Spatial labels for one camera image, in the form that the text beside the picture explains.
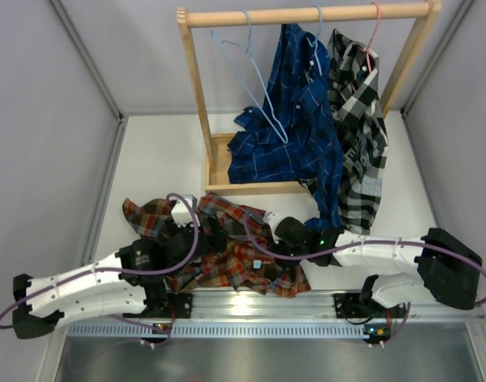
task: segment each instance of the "gray wall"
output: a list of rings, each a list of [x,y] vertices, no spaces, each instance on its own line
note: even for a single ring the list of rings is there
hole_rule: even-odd
[[[407,118],[426,183],[442,225],[486,268],[486,1],[473,3],[426,82]]]
[[[186,68],[176,22],[178,6],[191,11],[206,12],[246,8],[272,9],[280,7],[314,6],[315,2],[302,0],[62,0],[80,32],[103,78],[124,112],[170,113],[195,112],[195,99]],[[422,0],[382,0],[381,3],[421,2]],[[415,84],[427,58],[444,33],[446,25],[463,0],[445,0],[437,24],[418,65],[411,73],[397,105],[401,107]],[[323,6],[359,5],[371,0],[324,0]],[[380,89],[387,82],[403,42],[412,26],[412,20],[385,20],[373,44],[381,57]],[[316,32],[318,25],[303,24]],[[368,41],[375,21],[325,23],[321,40],[327,44],[333,28],[348,36]],[[232,41],[246,44],[247,27],[220,28],[220,34]],[[209,29],[194,30],[200,74],[208,109],[212,111],[239,111],[251,104],[223,56],[211,41]],[[255,59],[262,76],[267,79],[280,34],[278,25],[255,27],[253,33]],[[262,99],[258,77],[247,57],[228,47],[249,87],[257,99]]]
[[[78,260],[114,132],[47,2],[0,0],[0,311],[13,276]],[[34,380],[46,341],[0,331],[0,382]]]

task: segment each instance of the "clothes hanger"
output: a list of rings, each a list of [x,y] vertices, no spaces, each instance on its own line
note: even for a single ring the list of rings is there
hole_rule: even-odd
[[[371,34],[371,37],[370,37],[370,40],[368,41],[367,46],[364,47],[364,48],[358,47],[362,52],[366,53],[368,73],[371,73],[373,71],[373,69],[371,68],[370,48],[371,48],[371,44],[373,43],[373,40],[375,38],[375,35],[377,34],[377,30],[379,29],[380,20],[381,20],[381,18],[380,18],[380,14],[381,14],[380,4],[378,2],[371,2],[371,4],[373,4],[374,6],[377,7],[377,24],[375,25],[375,28],[373,29],[373,33]],[[356,92],[356,87],[354,86],[354,84],[352,84],[352,90],[354,92]]]
[[[214,40],[214,42],[216,43],[216,46],[218,47],[218,49],[224,55],[225,60],[228,62],[228,65],[230,66],[231,70],[234,72],[235,76],[239,79],[239,82],[244,86],[247,93],[253,99],[253,102],[255,102],[255,104],[257,105],[259,110],[262,112],[262,114],[266,118],[267,122],[271,125],[271,127],[276,132],[278,137],[282,140],[282,142],[287,144],[289,142],[289,137],[287,136],[287,133],[285,132],[285,129],[284,129],[282,123],[274,115],[273,104],[271,103],[271,100],[269,98],[269,94],[267,93],[266,84],[264,83],[264,80],[262,79],[262,74],[260,74],[259,67],[257,66],[257,63],[255,62],[254,57],[253,57],[253,43],[252,43],[252,40],[251,40],[251,31],[253,30],[253,25],[251,24],[250,14],[248,13],[247,10],[244,10],[244,9],[241,9],[241,12],[243,12],[244,15],[246,16],[246,19],[248,20],[248,25],[249,25],[248,37],[247,37],[247,47],[246,48],[243,48],[241,45],[237,44],[236,42],[225,40],[225,39],[221,38],[218,35],[218,33],[214,30],[211,31],[211,37]],[[259,80],[260,80],[260,84],[262,85],[262,89],[264,89],[264,96],[266,97],[267,102],[269,104],[271,117],[276,122],[276,124],[278,124],[280,131],[275,126],[275,124],[271,122],[270,118],[267,116],[267,114],[264,112],[264,110],[260,106],[260,103],[257,101],[257,99],[255,98],[253,93],[251,93],[251,90],[248,88],[248,86],[244,83],[244,79],[243,79],[241,72],[237,69],[237,67],[234,65],[234,63],[230,59],[230,57],[225,52],[225,50],[223,48],[223,44],[234,45],[237,49],[239,49],[241,52],[243,52],[244,55],[250,56],[250,61],[253,64],[253,66],[255,67],[255,71],[257,72],[257,75],[259,76]]]
[[[315,50],[314,50],[315,53],[313,55],[315,56],[315,61],[317,62],[317,67],[319,68],[319,74],[322,76],[321,62],[319,61],[319,56],[317,55],[317,45],[318,45],[319,37],[321,36],[321,33],[322,33],[322,26],[324,25],[323,20],[322,20],[324,15],[322,14],[322,7],[321,6],[316,5],[315,7],[319,11],[319,18],[321,19],[321,21],[320,21],[321,25],[319,27],[317,34],[315,35],[315,41],[312,43],[308,38],[306,38],[306,40],[308,41],[310,48],[315,47]]]

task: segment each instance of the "clothes rack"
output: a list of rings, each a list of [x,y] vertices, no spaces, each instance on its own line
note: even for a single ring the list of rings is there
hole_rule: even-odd
[[[380,6],[381,19],[410,19],[416,21],[410,30],[402,52],[397,59],[387,85],[380,97],[383,116],[393,106],[405,79],[418,58],[430,30],[441,11],[441,0],[425,0],[417,3],[383,4]],[[288,24],[299,22],[319,22],[319,12],[315,6],[296,9],[250,10],[252,25]],[[373,5],[364,6],[324,6],[323,21],[376,20],[377,9]],[[200,70],[196,59],[192,29],[221,26],[248,25],[247,18],[241,11],[190,13],[185,7],[177,10],[177,23],[185,49],[189,75],[195,92],[196,106],[206,148],[205,192],[219,195],[252,195],[272,193],[302,193],[306,190],[296,181],[231,184],[227,169],[231,163],[231,153],[227,144],[233,134],[211,134],[204,92],[200,79]]]

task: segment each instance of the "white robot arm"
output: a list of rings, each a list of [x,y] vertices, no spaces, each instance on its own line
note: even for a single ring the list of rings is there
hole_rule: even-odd
[[[185,197],[185,201],[195,209],[194,197]],[[339,228],[316,232],[292,217],[275,212],[267,213],[264,220],[271,235],[269,248],[262,250],[275,257],[278,254],[277,263],[285,269],[296,267],[299,255],[325,250],[332,250],[332,254],[309,261],[321,267],[365,266],[370,269],[371,274],[361,286],[358,303],[371,311],[389,309],[403,302],[428,300],[463,310],[474,307],[479,272],[460,260],[414,245],[403,246],[401,240],[366,245],[377,238]],[[177,201],[167,220],[171,236],[162,243],[137,240],[105,259],[61,275],[43,279],[28,275],[15,277],[15,299],[28,299],[13,311],[17,337],[39,337],[71,322],[109,314],[162,317],[169,298],[175,298],[167,294],[164,277],[181,271],[178,267],[186,261],[186,254],[194,253],[188,260],[191,263],[210,251],[221,252],[226,248],[227,237],[217,219],[209,218],[209,224],[211,235],[206,236],[204,230],[199,229],[194,246],[192,225],[200,227],[200,222],[181,201]],[[361,242],[363,244],[346,248],[347,244]],[[481,265],[477,254],[438,228],[431,228],[426,236],[408,242],[450,249]],[[128,270],[163,272],[160,275],[135,275],[135,272],[131,275]]]
[[[445,305],[470,310],[474,307],[479,282],[479,271],[474,267],[442,256],[420,245],[401,245],[401,239],[389,240],[356,235],[338,228],[315,232],[292,217],[269,212],[264,216],[269,224],[273,244],[270,250],[279,255],[282,266],[294,266],[294,257],[340,248],[331,255],[310,261],[319,266],[365,266],[371,275],[362,286],[361,303],[371,299],[383,308],[403,302],[439,301]],[[365,245],[366,242],[387,244]],[[413,244],[432,244],[455,251],[481,265],[481,258],[440,228],[431,228],[427,235],[406,240]],[[357,247],[342,249],[347,244],[362,243]]]

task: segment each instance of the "white floor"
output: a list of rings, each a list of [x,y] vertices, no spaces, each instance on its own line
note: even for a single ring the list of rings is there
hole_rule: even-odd
[[[213,132],[237,130],[235,115],[210,115]],[[397,111],[386,118],[389,156],[383,197],[372,228],[373,236],[422,236],[434,226],[425,189],[409,139]],[[122,214],[122,202],[138,205],[167,193],[204,195],[204,141],[197,115],[130,117],[108,200],[96,258],[117,251],[138,238]],[[239,204],[280,212],[301,221],[318,216],[308,194],[228,197]],[[371,271],[360,268],[320,268],[303,261],[314,290],[360,289]]]

